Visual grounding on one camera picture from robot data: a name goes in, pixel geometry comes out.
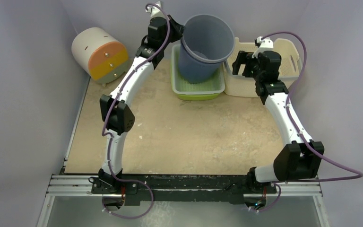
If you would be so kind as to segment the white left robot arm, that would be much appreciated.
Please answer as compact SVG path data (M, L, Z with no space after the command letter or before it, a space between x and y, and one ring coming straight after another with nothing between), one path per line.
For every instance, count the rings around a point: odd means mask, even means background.
M130 105L145 80L154 72L170 43L179 41L185 26L170 15L150 19L148 34L142 39L132 66L110 95L102 95L99 103L104 122L102 135L107 137L104 164L97 177L89 178L93 194L136 194L138 187L148 187L137 178L122 175L125 139L135 123Z

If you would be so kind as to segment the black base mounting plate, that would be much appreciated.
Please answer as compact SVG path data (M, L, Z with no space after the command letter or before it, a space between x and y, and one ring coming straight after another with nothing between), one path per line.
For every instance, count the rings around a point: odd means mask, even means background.
M270 183L258 183L247 175L157 175L119 174L120 180L106 173L92 176L91 193L114 197L110 205L138 206L142 201L228 202L259 210L267 195L276 195Z

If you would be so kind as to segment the grey plastic bucket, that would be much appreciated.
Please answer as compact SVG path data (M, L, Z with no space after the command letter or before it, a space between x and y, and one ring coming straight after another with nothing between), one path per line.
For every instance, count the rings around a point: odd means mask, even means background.
M194 59L214 64L224 62L232 54L235 37L222 19L200 14L186 21L181 43Z

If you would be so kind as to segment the green and white tray basket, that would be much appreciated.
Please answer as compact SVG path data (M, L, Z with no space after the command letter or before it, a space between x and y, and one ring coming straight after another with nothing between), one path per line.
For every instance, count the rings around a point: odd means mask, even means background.
M220 66L212 76L202 83L189 83L178 70L180 44L172 47L171 53L171 86L180 100L205 101L217 98L225 90L224 68Z

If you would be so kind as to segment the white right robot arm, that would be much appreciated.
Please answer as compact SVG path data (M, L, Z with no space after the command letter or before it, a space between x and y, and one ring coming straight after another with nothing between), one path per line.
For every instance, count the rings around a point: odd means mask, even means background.
M287 100L289 90L278 78L281 60L281 55L274 51L264 51L257 56L252 52L239 51L232 64L234 75L244 65L242 75L255 80L256 94L274 117L284 144L272 164L249 170L246 185L251 192L259 192L271 182L316 177L321 158L311 150L324 153L322 142L314 141L305 131Z

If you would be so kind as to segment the round drawer box orange yellow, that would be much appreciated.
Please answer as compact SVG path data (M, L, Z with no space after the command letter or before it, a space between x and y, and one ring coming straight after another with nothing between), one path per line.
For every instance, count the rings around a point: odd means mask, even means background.
M91 79L106 85L129 69L129 55L124 44L99 27L88 28L73 40L71 52Z

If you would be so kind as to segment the blue plastic bucket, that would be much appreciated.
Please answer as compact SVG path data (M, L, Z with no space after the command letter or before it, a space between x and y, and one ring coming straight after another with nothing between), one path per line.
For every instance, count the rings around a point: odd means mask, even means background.
M208 63L195 59L181 44L178 70L189 83L202 83L208 80L220 66L220 62Z

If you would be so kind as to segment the aluminium rail frame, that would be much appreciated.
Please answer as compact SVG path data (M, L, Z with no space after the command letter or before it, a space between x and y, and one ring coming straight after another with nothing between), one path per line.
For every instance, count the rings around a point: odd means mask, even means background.
M59 199L67 199L71 197L91 197L91 198L101 198L105 204L108 201L114 201L114 197L104 198L102 195L92 194L91 188L92 184L89 182L89 178L98 175L87 175L87 174L67 174L65 173L66 166L68 165L68 158L64 158L63 168L59 175L52 175L49 186L45 195L44 208L38 220L38 226L46 227L52 225L57 219L57 216L53 214L55 202ZM314 224L317 227L327 227L329 226L328 216L326 209L324 207L324 202L322 199L322 190L318 182L291 182L291 183L270 183L277 189L276 195L267 195L267 203L265 207L256 210L247 207L244 204L233 205L228 202L216 202L223 203L228 206L240 207L243 210L253 214L258 215L262 211L266 214L274 211L277 207L277 202L285 202L286 200L297 199L299 202L286 203L283 208L293 209L293 215L298 220L304 222L306 226ZM154 205L150 208L151 211L159 211L163 206L171 206L175 203L186 204L188 202L177 202L177 201L146 201L148 203L153 203ZM110 210L108 215L112 216L114 214L115 205L109 205Z

